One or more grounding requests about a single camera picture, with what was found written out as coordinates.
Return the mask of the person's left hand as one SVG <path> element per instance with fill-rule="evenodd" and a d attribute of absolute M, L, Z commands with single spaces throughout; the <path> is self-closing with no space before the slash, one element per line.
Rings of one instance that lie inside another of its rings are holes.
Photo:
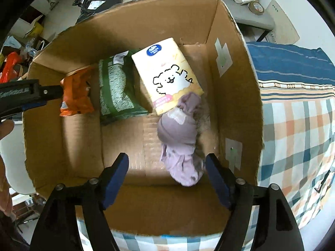
<path fill-rule="evenodd" d="M 12 120 L 5 120 L 1 122 L 0 139 L 9 135 L 14 129 L 14 122 Z M 13 201 L 9 192 L 9 184 L 6 177 L 6 167 L 3 159 L 0 159 L 0 208 L 6 215 L 10 216 L 13 210 Z"/>

